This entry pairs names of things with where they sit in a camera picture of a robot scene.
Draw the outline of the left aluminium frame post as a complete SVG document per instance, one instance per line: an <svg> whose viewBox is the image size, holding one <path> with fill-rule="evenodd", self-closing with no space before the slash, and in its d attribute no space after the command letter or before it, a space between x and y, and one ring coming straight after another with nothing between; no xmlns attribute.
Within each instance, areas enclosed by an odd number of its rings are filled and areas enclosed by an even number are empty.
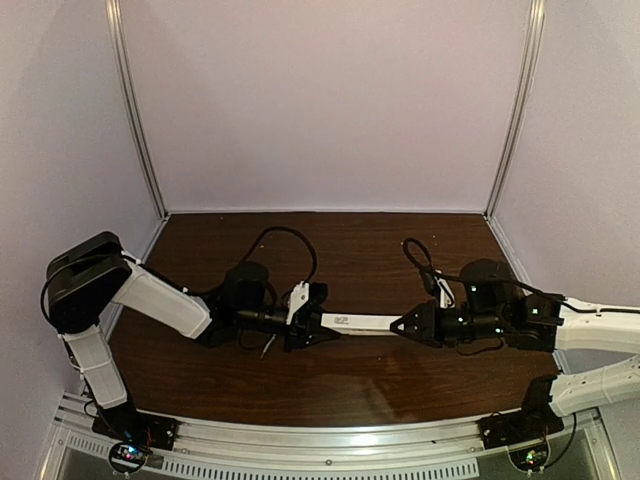
<svg viewBox="0 0 640 480"><path fill-rule="evenodd" d="M142 115L139 109L131 63L127 51L122 2L118 0L106 0L105 7L131 137L155 214L159 219L164 220L169 216L169 211L167 210L161 193L144 132Z"/></svg>

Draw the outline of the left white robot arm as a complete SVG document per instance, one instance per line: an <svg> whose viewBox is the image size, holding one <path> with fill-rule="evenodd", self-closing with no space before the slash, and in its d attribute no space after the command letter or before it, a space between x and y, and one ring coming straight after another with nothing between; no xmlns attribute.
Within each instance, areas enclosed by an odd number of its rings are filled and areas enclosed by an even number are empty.
<svg viewBox="0 0 640 480"><path fill-rule="evenodd" d="M339 338L322 323L328 287L310 277L295 285L282 306L268 269L245 254L221 283L194 292L168 280L101 232L47 266L40 294L45 320L61 337L97 407L132 407L129 390L100 326L107 306L120 305L163 324L195 343L215 348L242 331L280 336L286 351Z"/></svg>

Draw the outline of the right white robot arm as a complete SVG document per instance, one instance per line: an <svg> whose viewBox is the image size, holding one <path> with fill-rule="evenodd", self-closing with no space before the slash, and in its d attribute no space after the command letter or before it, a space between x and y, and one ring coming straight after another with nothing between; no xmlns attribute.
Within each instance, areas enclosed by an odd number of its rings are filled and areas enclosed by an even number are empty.
<svg viewBox="0 0 640 480"><path fill-rule="evenodd" d="M488 259L467 264L458 276L421 265L430 289L439 280L459 283L466 300L445 308L435 300L417 305L391 323L391 333L432 348L455 348L496 339L518 350L553 353L601 350L627 359L576 374L531 381L522 402L525 415L566 417L581 410L639 397L639 311L597 305L529 287L509 267Z"/></svg>

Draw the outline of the aluminium frame post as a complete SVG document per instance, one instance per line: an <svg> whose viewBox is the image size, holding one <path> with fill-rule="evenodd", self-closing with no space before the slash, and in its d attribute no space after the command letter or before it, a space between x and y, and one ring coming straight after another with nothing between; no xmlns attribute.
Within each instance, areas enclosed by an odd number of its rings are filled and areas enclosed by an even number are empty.
<svg viewBox="0 0 640 480"><path fill-rule="evenodd" d="M159 219L164 220L169 216L169 211L167 210L161 193L144 132L142 115L139 109L131 63L127 51L122 2L118 0L106 0L105 7L131 137L155 214Z"/></svg>
<svg viewBox="0 0 640 480"><path fill-rule="evenodd" d="M534 84L540 56L545 27L545 15L546 2L544 0L530 1L515 97L507 126L506 136L501 150L498 168L484 211L484 216L487 220L495 216L502 192L506 185L509 169L516 152L519 136L524 125L526 108Z"/></svg>

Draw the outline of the white remote control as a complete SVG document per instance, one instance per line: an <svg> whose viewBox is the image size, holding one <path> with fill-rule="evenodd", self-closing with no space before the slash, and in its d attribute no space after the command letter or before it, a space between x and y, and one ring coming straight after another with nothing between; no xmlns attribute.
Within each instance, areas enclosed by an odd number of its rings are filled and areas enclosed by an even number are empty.
<svg viewBox="0 0 640 480"><path fill-rule="evenodd" d="M397 315L323 313L321 326L341 335L389 336L392 334L391 324L399 319Z"/></svg>

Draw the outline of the right aluminium frame post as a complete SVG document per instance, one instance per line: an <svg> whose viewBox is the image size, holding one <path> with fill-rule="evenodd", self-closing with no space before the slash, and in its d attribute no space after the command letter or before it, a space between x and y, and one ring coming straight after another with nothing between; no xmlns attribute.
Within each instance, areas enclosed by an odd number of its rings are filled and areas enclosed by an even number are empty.
<svg viewBox="0 0 640 480"><path fill-rule="evenodd" d="M515 97L507 126L506 136L501 150L498 168L484 211L484 216L487 220L495 216L502 192L506 185L509 169L516 152L519 136L524 125L526 108L534 84L540 56L545 27L545 15L546 2L544 0L530 1Z"/></svg>

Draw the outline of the small metal screwdriver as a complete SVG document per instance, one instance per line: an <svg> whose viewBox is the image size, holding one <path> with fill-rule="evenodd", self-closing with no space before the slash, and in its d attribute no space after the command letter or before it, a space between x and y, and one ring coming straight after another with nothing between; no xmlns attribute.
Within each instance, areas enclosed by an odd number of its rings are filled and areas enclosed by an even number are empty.
<svg viewBox="0 0 640 480"><path fill-rule="evenodd" d="M264 344L261 354L260 354L260 360L264 360L264 358L266 357L271 345L274 343L274 341L277 339L277 335L276 334L272 334L270 336L270 338L266 341L266 343Z"/></svg>

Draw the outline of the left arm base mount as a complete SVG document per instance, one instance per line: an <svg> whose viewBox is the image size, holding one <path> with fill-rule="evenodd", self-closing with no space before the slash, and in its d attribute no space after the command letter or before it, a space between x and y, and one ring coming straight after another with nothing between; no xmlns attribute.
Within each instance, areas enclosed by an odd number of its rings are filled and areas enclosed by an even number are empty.
<svg viewBox="0 0 640 480"><path fill-rule="evenodd" d="M130 477L155 460L157 452L173 450L178 424L174 418L147 413L127 416L98 411L92 431L116 441L108 448L107 462L116 474Z"/></svg>

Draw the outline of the front aluminium rail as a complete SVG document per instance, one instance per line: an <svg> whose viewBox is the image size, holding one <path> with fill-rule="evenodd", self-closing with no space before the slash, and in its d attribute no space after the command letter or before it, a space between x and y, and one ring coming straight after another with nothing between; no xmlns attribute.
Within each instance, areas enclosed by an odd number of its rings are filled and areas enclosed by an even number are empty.
<svg viewBox="0 0 640 480"><path fill-rule="evenodd" d="M533 479L523 444L488 448L475 417L380 427L269 427L177 418L167 450L116 471L115 440L92 429L87 400L62 397L39 479Z"/></svg>

